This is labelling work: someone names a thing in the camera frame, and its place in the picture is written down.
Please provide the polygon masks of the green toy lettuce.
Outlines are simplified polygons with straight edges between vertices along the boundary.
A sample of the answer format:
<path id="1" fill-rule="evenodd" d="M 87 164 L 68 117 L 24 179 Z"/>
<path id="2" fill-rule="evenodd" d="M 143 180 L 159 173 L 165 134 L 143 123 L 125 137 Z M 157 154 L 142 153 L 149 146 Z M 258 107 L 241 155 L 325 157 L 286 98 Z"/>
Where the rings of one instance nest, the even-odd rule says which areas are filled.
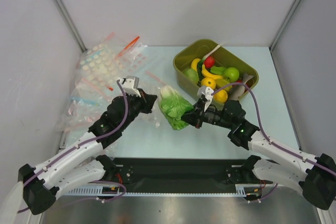
<path id="1" fill-rule="evenodd" d="M 193 105 L 171 86 L 166 85 L 160 89 L 158 105 L 173 130 L 182 130 L 188 126 L 182 116 L 193 110 Z"/>

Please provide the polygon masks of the clear white-dotted zip bag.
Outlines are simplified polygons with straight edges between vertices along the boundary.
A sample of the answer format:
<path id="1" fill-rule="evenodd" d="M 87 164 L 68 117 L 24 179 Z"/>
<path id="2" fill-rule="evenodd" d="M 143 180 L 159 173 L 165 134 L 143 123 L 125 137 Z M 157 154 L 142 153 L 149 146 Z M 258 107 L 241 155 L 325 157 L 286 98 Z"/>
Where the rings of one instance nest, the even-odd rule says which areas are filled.
<path id="1" fill-rule="evenodd" d="M 143 88 L 144 91 L 147 91 L 149 94 L 157 95 L 157 100 L 153 106 L 153 116 L 148 116 L 148 119 L 152 120 L 155 123 L 156 127 L 159 127 L 163 119 L 167 121 L 165 116 L 161 113 L 158 105 L 160 89 L 168 84 L 161 83 L 157 80 L 149 80 L 149 79 L 141 80 L 140 84 L 141 84 L 140 87 Z"/>

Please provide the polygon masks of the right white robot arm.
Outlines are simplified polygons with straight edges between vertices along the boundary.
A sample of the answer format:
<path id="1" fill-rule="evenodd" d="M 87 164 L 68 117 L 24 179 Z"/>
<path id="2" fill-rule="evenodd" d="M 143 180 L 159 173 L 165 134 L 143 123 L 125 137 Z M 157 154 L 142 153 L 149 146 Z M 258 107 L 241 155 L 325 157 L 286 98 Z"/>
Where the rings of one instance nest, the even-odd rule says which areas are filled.
<path id="1" fill-rule="evenodd" d="M 263 155 L 252 156 L 242 169 L 243 179 L 268 180 L 289 187 L 313 206 L 328 210 L 335 200 L 335 161 L 327 154 L 315 156 L 293 149 L 246 120 L 239 101 L 228 101 L 222 110 L 205 106 L 200 98 L 182 120 L 196 128 L 208 123 L 230 130 L 228 138 L 238 147 Z"/>

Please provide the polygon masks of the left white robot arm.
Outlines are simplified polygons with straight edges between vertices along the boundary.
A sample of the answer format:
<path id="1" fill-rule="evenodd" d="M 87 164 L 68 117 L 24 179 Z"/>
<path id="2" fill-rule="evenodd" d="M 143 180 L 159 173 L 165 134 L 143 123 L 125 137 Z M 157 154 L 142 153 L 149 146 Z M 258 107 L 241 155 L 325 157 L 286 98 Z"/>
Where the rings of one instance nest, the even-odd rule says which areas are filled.
<path id="1" fill-rule="evenodd" d="M 23 182 L 23 200 L 33 215 L 50 208 L 64 193 L 95 180 L 115 178 L 114 163 L 100 152 L 116 142 L 123 131 L 141 114 L 150 114 L 157 95 L 141 88 L 136 94 L 122 89 L 101 117 L 68 148 L 45 162 L 18 170 Z"/>

